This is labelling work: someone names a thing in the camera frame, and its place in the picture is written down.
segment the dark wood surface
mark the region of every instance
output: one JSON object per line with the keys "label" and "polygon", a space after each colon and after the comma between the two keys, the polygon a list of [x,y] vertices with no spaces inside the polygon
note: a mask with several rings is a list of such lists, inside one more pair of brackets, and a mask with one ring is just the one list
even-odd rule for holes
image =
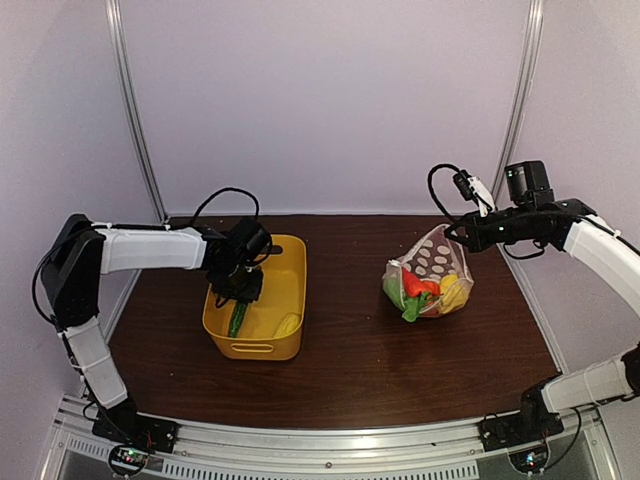
{"label": "dark wood surface", "polygon": [[[202,272],[142,273],[111,349],[140,410],[251,427],[411,425],[518,408],[556,369],[497,249],[468,255],[467,306],[406,323],[381,289],[387,260],[439,217],[265,217],[304,239],[302,348],[287,362],[229,360],[202,327]],[[207,219],[214,228],[230,220]]]}

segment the bag of vegetables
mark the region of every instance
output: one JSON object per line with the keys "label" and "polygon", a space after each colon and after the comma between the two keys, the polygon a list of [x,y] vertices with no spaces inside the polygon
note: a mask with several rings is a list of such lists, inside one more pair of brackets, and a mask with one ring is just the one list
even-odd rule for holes
{"label": "bag of vegetables", "polygon": [[447,226],[438,225],[387,263],[382,288],[407,322],[459,310],[469,299],[471,272],[462,246],[444,236]]}

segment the yellow bin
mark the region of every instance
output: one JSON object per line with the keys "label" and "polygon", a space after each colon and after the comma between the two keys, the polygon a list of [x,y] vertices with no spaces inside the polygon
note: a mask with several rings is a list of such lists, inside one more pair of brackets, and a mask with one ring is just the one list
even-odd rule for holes
{"label": "yellow bin", "polygon": [[307,290],[307,250],[290,235],[273,235],[273,253],[263,264],[260,298],[249,304],[238,332],[229,338],[234,301],[215,307],[215,295],[207,293],[202,323],[222,354],[236,360],[289,360],[300,350]]}

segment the yellow pepper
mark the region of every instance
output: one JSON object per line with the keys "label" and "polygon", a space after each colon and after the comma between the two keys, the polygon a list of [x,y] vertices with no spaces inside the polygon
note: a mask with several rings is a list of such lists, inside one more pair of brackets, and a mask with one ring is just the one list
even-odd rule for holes
{"label": "yellow pepper", "polygon": [[440,280],[440,314],[458,310],[469,300],[469,290],[464,288],[463,282],[458,282],[455,274],[446,275]]}

